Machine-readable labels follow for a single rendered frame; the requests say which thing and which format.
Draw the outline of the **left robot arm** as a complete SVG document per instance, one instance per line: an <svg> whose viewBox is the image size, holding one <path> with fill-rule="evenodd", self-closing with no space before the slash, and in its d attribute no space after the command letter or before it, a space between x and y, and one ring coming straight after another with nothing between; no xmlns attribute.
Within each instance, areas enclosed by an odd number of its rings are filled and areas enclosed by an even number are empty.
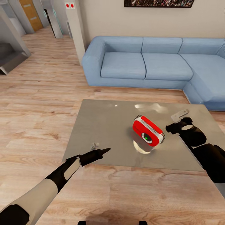
<svg viewBox="0 0 225 225"><path fill-rule="evenodd" d="M96 148L98 146L99 143L94 142L91 144L90 152L67 158L65 163L39 184L4 207L0 211L0 225L35 225L80 165L83 167L102 159L103 154L111 149L101 150Z"/></svg>

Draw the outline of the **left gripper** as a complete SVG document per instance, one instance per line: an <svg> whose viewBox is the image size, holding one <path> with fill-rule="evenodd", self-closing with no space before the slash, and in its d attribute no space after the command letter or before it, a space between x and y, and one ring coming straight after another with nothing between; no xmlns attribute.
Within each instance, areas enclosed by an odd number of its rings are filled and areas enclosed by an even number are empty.
<svg viewBox="0 0 225 225"><path fill-rule="evenodd" d="M107 148L107 149L97 149L97 150L93 150L93 151L90 151L87 154L87 158L88 158L88 161L90 163L98 160L98 159L102 159L103 158L103 154L105 154L106 152L108 152L111 148Z"/></svg>

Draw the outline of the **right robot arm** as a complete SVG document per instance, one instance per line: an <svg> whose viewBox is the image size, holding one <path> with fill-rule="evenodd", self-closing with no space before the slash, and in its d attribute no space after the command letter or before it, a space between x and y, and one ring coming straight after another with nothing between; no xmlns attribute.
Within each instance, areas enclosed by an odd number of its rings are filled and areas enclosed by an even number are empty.
<svg viewBox="0 0 225 225"><path fill-rule="evenodd" d="M190 117L179 119L188 113L189 110L184 109L172 115L174 123L166 126L165 129L172 134L180 134L180 140L198 164L206 170L225 199L225 151L217 145L205 144L207 140L205 134L192 124L193 121Z"/></svg>

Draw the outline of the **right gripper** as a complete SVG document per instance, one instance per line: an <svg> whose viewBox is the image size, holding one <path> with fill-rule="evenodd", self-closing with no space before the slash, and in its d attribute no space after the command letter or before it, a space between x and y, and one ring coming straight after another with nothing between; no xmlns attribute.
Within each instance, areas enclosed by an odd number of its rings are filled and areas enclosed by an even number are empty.
<svg viewBox="0 0 225 225"><path fill-rule="evenodd" d="M179 123L173 123L171 125L166 126L166 130L167 132L171 132L172 134L176 134L178 133L178 126L180 126L181 124L192 124L192 119L190 117L185 117L183 119L180 120ZM181 133L180 133L181 134Z"/></svg>

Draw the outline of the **radio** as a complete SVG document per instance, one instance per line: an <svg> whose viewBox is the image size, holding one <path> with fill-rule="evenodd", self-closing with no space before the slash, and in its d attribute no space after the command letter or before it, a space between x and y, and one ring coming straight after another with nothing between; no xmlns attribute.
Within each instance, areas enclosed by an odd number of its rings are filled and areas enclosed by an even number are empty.
<svg viewBox="0 0 225 225"><path fill-rule="evenodd" d="M135 118L133 130L151 147L163 143L165 139L163 131L145 116Z"/></svg>

